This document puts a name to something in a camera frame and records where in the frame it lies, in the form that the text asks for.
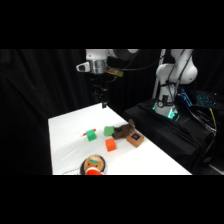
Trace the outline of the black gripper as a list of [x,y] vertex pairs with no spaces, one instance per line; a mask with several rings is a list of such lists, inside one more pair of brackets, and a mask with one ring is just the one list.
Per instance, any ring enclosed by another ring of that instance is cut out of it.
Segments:
[[108,86],[105,75],[91,75],[91,86],[92,93],[96,103],[101,103],[102,101],[102,109],[107,107],[108,101]]

